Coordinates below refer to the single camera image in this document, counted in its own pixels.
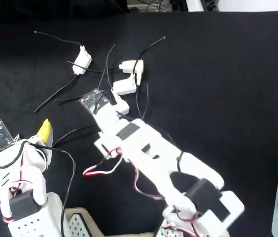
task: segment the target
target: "yellow tip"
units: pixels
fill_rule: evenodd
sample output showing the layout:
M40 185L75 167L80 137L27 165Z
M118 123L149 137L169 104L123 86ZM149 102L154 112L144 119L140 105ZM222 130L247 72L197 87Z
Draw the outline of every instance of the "yellow tip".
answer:
M51 132L51 124L49 120L46 119L42 124L42 126L40 127L37 135L39 135L41 137L41 140L45 143L48 140L50 132Z

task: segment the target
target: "black surface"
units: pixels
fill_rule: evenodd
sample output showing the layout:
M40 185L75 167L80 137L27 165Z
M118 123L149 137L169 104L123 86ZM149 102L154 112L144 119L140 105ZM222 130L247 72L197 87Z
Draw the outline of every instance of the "black surface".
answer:
M0 24L0 119L12 136L21 132L29 137L49 118L57 139L91 123L91 116L77 101L62 106L52 102L36 115L33 110L68 82L72 69L66 60L74 60L79 49L36 36L34 30L85 43L93 58L90 68L99 70L114 43L112 66L135 59L147 45L166 36L144 56L140 104L145 104L149 81L147 121L217 170L224 189L243 201L246 210L231 226L232 236L271 236L278 182L278 12L130 14ZM99 79L86 73L67 95L84 94ZM135 116L135 96L123 98L130 104L130 116ZM96 138L82 137L62 146L77 162L69 207L85 207L105 235L154 230L165 203L133 190L131 165L123 163L108 176L82 177L86 167L102 159L93 145ZM46 172L47 188L62 200L70 172L70 160L54 154ZM182 191L195 181L186 175L175 179L181 179L175 183ZM139 188L156 192L143 175ZM0 237L7 233L0 220Z

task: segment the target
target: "black cable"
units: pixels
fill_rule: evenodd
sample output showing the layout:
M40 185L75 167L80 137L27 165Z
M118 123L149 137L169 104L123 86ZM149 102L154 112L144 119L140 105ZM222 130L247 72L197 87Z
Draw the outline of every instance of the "black cable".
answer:
M145 12L148 12L150 6L154 6L154 5L152 5L152 3L153 3L154 1L156 1L156 0L152 0L152 1L150 1L149 3L147 3L147 2L145 3L145 4L147 4L147 7L146 7L146 9L145 9Z
M162 0L159 0L159 11L161 11Z
M112 84L111 84L111 82L110 82L110 80L109 80L108 59L109 59L109 56L110 56L111 52L112 52L113 49L115 48L115 46L116 46L116 45L114 44L113 47L110 49L110 51L109 51L107 57L106 57L107 80L108 80L109 86L110 86L110 88L111 88L112 90L113 90L113 86L112 86Z
M141 59L141 57L153 46L155 46L156 44L160 43L161 41L165 40L165 36L163 36L162 38L158 39L157 41L153 42L151 45L148 46L148 48L146 48L145 50L143 50L140 54L138 59L135 62L134 68L133 68L133 74L135 74L135 69L137 66L138 61Z
M99 85L98 85L98 90L100 89L100 86L101 86L102 80L104 78L105 72L106 72L106 69L102 73L102 76L101 76L101 79L100 79L100 82L99 82Z
M80 127L80 128L76 128L68 133L66 133L65 135L63 135L61 138L59 138L53 145L52 147L55 147L59 142L61 142L62 140L64 140L66 137L68 137L70 134L73 134L74 132L80 131L80 130L85 130L87 128L90 128L92 126L96 126L96 124L92 124L92 125L88 125L85 127Z
M133 68L133 75L135 74L135 70L136 70L137 63L138 63L138 61L142 58L142 56L143 56L150 48L152 48L153 46L157 45L158 43L160 43L160 42L163 41L163 40L165 40L165 36L163 36L162 38L160 38L160 39L158 39L157 41L153 42L151 45L148 46L148 48L146 48L145 50L143 50L143 51L139 54L139 57L138 57L138 59L136 60L135 65L134 65L134 68ZM141 114L141 111L140 111L140 108L139 108L138 97L139 97L139 86L137 86L137 91L136 91L136 104L137 104L138 113L139 113L139 115L140 115L140 117L141 117L141 119L142 119L143 115Z
M73 79L61 87L59 90L57 90L55 93L53 93L48 99L46 99L44 102L41 103L35 110L34 113L36 114L42 107L44 107L46 104L48 104L52 99L54 99L56 96L58 96L60 93L62 93L65 89L67 89L69 86L73 85L75 81L78 79L78 75L74 75Z
M61 236L65 237L65 233L64 233L65 209L66 209L67 201L68 201L68 198L69 198L70 188L71 188L74 176L75 176L75 169L76 169L75 160L73 159L71 154L69 152L65 151L65 150L58 149L58 148L53 148L53 147L41 146L41 145L30 143L30 142L29 142L29 144L36 147L36 148L43 148L43 149L48 149L48 150L52 150L52 151L56 151L56 152L65 153L71 158L71 161L72 161L72 176L71 176L69 184L68 184L66 197L65 197L65 200L64 200L64 203L63 203L63 206L62 206L62 210L61 210L61 220L60 220Z
M62 41L62 42L73 43L73 44L77 44L77 45L79 45L79 46L83 46L83 44L81 44L80 42L61 39L61 38L58 38L58 37L56 37L56 36L52 36L52 35L47 34L47 33L44 33L44 32L34 31L34 33L36 33L36 34L41 34L41 35L44 35L44 36L48 36L48 37L54 38L54 39L59 40L59 41Z
M200 237L193 223L192 223L192 228L193 228L193 231L194 231L196 237Z
M81 99L83 96L85 96L86 94L83 94L83 95L78 95L78 96L74 96L74 97L69 97L69 98L63 98L63 99L55 99L55 101L57 102L69 102L69 101L72 101L72 100L78 100L78 99Z
M27 143L27 142L28 142L28 141L22 142L21 147L20 147L20 150L19 150L19 153L16 155L16 157L15 157L9 164L0 166L0 169L6 169L6 168L9 168L11 165L13 165L13 164L18 160L18 158L21 156L21 154L22 154L22 152L23 152L24 145L25 145L25 143Z
M110 91L104 91L102 92L101 96L98 98L98 100L96 101L95 103L95 106L94 106L94 110L93 110L93 113L96 115L99 111L99 103L100 103L100 100L107 94L107 93L110 93Z
M144 112L141 114L140 108L139 108L139 86L137 86L137 91L136 91L136 105L137 105L137 110L140 115L140 118L143 120L145 117L145 114L148 109L148 104L149 104L149 86L147 84L147 103L145 104Z
M141 118L142 120L144 119L144 116L147 113L148 105L149 105L149 85L147 83L147 103L145 104L145 108L144 108L144 111L143 111L143 114L142 114L142 118Z
M82 68L82 69L84 69L84 70L86 70L86 71L92 72L92 73L103 73L103 71L97 71L97 70L88 69L88 68L82 67L82 66L80 66L80 65L78 65L78 64L76 64L76 63L73 63L73 62L71 62L71 61L68 61L68 60L67 60L67 63L70 63L70 64L72 64L72 65L75 65L75 66L77 66L77 67L80 67L80 68ZM119 68L119 67L118 67L118 66L117 66L117 67L112 67L112 68L110 68L110 70L116 69L116 68Z
M137 89L136 89L136 105L137 105L137 110L140 115L140 118L142 118L142 114L141 114L141 111L139 108L139 86L137 86Z
M123 119L126 119L128 121L134 120L134 118L128 116L128 115L123 115L121 112L116 111Z
M179 214L178 214L178 210L177 210L176 207L174 207L174 212L175 212L175 214L177 215L178 219L181 220L181 221L191 222L191 221L194 220L194 217L189 218L189 219L181 218L181 217L179 216Z

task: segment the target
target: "perforated white plastic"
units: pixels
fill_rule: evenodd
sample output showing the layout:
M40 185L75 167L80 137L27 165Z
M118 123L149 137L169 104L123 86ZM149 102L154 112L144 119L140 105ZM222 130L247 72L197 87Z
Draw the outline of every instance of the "perforated white plastic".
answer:
M69 221L69 231L72 237L91 237L91 234L79 214L72 215Z
M47 203L39 212L8 224L13 237L61 237L62 202L55 193L48 193L47 198ZM66 218L64 232L66 237L71 237Z

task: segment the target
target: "white plug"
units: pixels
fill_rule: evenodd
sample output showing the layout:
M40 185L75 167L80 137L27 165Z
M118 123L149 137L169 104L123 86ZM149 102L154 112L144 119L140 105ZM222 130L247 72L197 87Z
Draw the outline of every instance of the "white plug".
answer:
M118 95L135 93L137 90L137 85L140 85L143 73L143 60L139 60L137 62L135 74L133 74L135 63L135 60L129 60L124 61L119 65L119 68L123 70L124 73L130 73L130 76L127 79L114 82L113 89Z
M119 68L123 70L123 73L133 73L133 69L135 66L136 60L129 60L129 61L124 61L119 65ZM135 68L135 74L137 74L137 85L140 85L141 83L141 77L143 73L143 60L139 60L137 62L136 68Z
M113 94L115 101L116 101L116 105L114 105L115 110L122 114L122 115L126 115L129 113L129 105L127 104L127 102L125 100L123 100L115 91L111 90L111 93Z
M85 50L84 46L81 45L80 53L74 63L76 65L82 66L84 68L88 68L91 61L92 61L91 55ZM76 75L84 74L86 71L85 69L77 67L75 65L72 66L72 69L73 69L74 74L76 74Z
M137 87L135 83L135 75L130 74L127 79L118 80L113 83L113 89L118 95L127 95L135 93Z

